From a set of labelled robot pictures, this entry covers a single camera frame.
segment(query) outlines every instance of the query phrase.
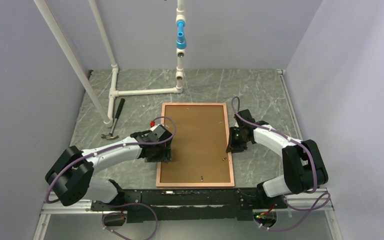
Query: gray marble floor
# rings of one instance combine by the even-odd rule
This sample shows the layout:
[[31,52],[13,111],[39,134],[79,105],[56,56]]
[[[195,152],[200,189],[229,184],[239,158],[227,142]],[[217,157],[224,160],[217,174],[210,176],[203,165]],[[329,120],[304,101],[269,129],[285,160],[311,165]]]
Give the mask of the gray marble floor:
[[[95,70],[90,82],[101,103],[108,106],[111,70]],[[169,69],[123,69],[118,74],[118,90],[161,89],[176,85],[175,71]],[[181,94],[126,96],[114,134],[125,138],[148,129],[149,122],[161,115],[162,103],[227,103],[229,125],[235,120],[230,107],[233,96],[240,96],[241,109],[249,109],[257,120],[297,138],[286,94],[275,69],[188,69]],[[101,139],[109,131],[87,94],[77,118],[71,145],[79,149],[97,148],[112,143]],[[233,154],[236,187],[255,187],[283,174],[282,160],[262,145],[248,144],[248,150]],[[98,173],[100,179],[113,179],[122,188],[156,188],[156,163],[136,159],[117,164]]]

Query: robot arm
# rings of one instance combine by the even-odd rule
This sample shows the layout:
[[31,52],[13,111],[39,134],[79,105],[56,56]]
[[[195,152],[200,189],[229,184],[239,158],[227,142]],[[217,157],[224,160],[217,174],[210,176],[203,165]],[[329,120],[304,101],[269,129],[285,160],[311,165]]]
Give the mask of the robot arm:
[[129,160],[143,158],[148,163],[171,161],[171,140],[152,144],[167,140],[171,136],[163,125],[156,125],[151,130],[132,133],[121,141],[99,148],[79,150],[76,146],[70,146],[48,171],[45,180],[50,185],[66,166],[88,156],[56,180],[53,191],[62,205],[69,206],[81,199],[99,200],[104,203],[120,200],[124,193],[115,181],[92,179],[92,176]]
[[229,142],[226,152],[240,153],[246,150],[247,143],[261,144],[282,157],[283,175],[264,181],[257,185],[257,196],[261,201],[269,202],[271,198],[285,194],[299,194],[314,186],[313,172],[309,164],[302,164],[302,160],[308,161],[308,155],[296,143],[304,145],[312,155],[315,168],[317,185],[328,181],[328,173],[320,155],[319,148],[313,140],[301,141],[292,137],[280,136],[273,132],[273,127],[265,121],[256,122],[248,109],[239,111],[238,114],[246,121],[264,126],[257,128],[242,121],[235,115],[236,125],[229,129]]

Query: cork board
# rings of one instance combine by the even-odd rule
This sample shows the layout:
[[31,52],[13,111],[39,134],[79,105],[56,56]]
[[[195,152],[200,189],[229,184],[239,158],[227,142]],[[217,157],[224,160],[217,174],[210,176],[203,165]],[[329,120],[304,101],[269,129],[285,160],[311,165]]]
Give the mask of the cork board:
[[[229,122],[225,103],[163,103],[162,116],[177,133],[171,161],[157,165],[157,187],[234,187],[232,154],[226,153]],[[173,129],[170,121],[164,123]]]

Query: wooden frame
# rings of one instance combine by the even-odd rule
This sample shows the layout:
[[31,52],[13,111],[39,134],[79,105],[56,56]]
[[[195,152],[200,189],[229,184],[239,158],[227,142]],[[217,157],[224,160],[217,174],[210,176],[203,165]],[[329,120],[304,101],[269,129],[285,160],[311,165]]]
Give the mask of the wooden frame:
[[[193,103],[193,102],[164,102],[162,104],[162,113],[161,116],[165,116],[166,106],[222,106],[224,111],[224,125],[226,129],[226,146],[229,143],[229,120],[228,120],[228,111],[226,103]],[[166,183],[161,182],[161,162],[157,164],[156,170],[156,186],[158,188],[199,188],[199,187],[234,187],[235,178],[233,172],[233,162],[232,162],[232,153],[227,154],[228,164],[229,164],[229,175],[230,182],[183,182],[183,183]]]

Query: blue valve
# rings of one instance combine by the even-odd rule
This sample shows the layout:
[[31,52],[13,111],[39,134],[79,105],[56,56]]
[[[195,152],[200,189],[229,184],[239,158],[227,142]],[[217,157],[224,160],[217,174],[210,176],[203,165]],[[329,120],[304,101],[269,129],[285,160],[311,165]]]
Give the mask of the blue valve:
[[185,27],[185,22],[183,20],[179,20],[177,22],[177,41],[176,45],[178,49],[186,48],[186,38],[183,28]]

